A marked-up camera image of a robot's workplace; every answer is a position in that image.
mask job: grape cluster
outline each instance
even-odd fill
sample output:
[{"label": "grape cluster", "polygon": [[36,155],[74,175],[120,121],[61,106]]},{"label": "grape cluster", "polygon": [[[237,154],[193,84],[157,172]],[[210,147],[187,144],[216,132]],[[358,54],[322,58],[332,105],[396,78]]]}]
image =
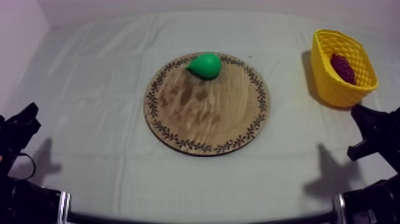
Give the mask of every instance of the grape cluster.
[{"label": "grape cluster", "polygon": [[330,64],[335,72],[347,83],[355,85],[355,75],[349,62],[343,56],[332,54]]}]

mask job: plastic basket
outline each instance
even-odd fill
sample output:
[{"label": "plastic basket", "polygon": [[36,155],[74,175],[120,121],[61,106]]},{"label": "plastic basket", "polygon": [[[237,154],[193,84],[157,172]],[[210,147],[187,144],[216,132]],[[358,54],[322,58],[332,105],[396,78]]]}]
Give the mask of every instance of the plastic basket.
[{"label": "plastic basket", "polygon": [[[357,85],[346,83],[333,69],[330,57],[346,57]],[[311,67],[322,100],[337,107],[351,107],[378,87],[378,79],[363,46],[334,30],[317,30],[311,50]]]}]

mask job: white sheet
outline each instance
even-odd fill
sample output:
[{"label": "white sheet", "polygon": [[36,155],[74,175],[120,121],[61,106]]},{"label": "white sheet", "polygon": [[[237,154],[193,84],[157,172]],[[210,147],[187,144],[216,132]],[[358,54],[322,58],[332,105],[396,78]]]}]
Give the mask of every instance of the white sheet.
[{"label": "white sheet", "polygon": [[[398,36],[281,14],[200,11],[50,31],[6,116],[31,101],[38,104],[42,128],[26,149],[38,162],[33,181],[72,193],[74,211],[169,222],[244,222],[326,211],[334,194],[395,172],[378,155],[350,163],[346,149],[361,135],[349,111],[310,95],[307,51],[316,29],[340,30],[364,45],[380,81],[364,105],[385,111],[400,105]],[[160,143],[145,123],[143,95],[152,76],[196,51],[245,60],[270,90],[265,128],[235,153],[183,155]],[[319,144],[327,151],[318,152]],[[21,175],[28,161],[18,163],[14,173]]]}]

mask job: green pear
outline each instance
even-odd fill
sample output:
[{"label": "green pear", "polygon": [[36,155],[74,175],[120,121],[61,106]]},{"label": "green pear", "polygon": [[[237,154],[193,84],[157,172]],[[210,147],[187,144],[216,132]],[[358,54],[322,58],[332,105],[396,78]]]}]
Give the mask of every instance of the green pear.
[{"label": "green pear", "polygon": [[186,69],[200,78],[213,79],[220,74],[221,60],[213,53],[205,53],[192,60]]}]

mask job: round wooden board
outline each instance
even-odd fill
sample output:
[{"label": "round wooden board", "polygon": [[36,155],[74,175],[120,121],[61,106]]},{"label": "round wooden board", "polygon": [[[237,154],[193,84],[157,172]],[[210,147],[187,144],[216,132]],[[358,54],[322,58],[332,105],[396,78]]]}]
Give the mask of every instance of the round wooden board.
[{"label": "round wooden board", "polygon": [[150,81],[144,100],[146,121],[163,143],[190,155],[222,155],[252,141],[263,128],[270,94],[247,63],[216,53],[220,75],[201,80],[186,70],[202,53],[176,58]]}]

